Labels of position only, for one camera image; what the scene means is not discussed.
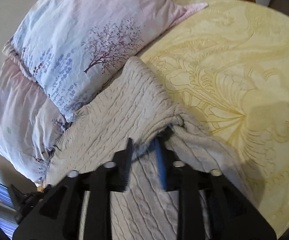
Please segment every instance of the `beige blanket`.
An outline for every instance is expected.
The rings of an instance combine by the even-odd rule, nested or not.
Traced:
[[[138,146],[148,145],[168,125],[174,131],[168,148],[195,169],[222,170],[252,200],[234,153],[174,103],[137,57],[130,58],[121,75],[77,112],[75,124],[58,141],[46,183],[58,183],[69,170],[83,173],[96,169],[116,151],[125,149],[128,137]],[[79,239],[83,238],[87,201],[88,194]],[[113,193],[111,204],[113,239],[176,239],[177,192],[161,189],[154,152],[145,151],[132,164],[129,189]]]

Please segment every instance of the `pillow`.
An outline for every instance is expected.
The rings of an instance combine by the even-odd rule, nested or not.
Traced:
[[[145,45],[185,15],[171,0],[39,0],[11,45],[67,122]]]
[[[39,184],[65,122],[42,88],[6,60],[0,71],[0,154]]]

